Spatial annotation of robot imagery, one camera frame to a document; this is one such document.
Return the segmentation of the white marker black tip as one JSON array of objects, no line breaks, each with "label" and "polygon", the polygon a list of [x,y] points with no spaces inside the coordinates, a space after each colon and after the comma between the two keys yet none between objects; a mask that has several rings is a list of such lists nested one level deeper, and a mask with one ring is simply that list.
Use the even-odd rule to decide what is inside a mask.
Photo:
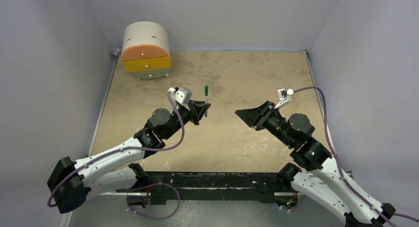
[{"label": "white marker black tip", "polygon": [[207,108],[208,104],[209,104],[209,96],[206,94],[206,95],[205,95],[205,105],[206,105],[206,109],[205,109],[205,113],[204,113],[204,116],[205,116],[205,117],[207,117],[207,116],[208,116],[208,108]]}]

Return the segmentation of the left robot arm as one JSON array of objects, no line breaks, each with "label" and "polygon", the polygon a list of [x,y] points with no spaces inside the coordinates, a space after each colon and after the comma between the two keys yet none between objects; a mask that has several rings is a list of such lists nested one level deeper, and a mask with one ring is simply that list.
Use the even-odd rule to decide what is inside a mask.
[{"label": "left robot arm", "polygon": [[144,127],[121,144],[86,158],[72,160],[66,156],[58,160],[47,180],[47,206],[64,214],[105,192],[143,191],[147,178],[135,162],[178,147],[185,138],[185,125],[198,125],[211,107],[208,102],[191,99],[169,102],[172,111],[156,109]]}]

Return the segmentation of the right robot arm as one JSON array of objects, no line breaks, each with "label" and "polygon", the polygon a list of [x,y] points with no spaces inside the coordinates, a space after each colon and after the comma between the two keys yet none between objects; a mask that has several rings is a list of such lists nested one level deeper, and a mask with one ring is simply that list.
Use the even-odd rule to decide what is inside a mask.
[{"label": "right robot arm", "polygon": [[347,227],[381,227],[390,222],[395,208],[367,194],[338,166],[331,152],[312,136],[315,128],[305,114],[294,113],[286,119],[271,101],[235,114],[248,127],[267,130],[292,149],[294,162],[278,172],[280,189],[294,189],[309,197]]}]

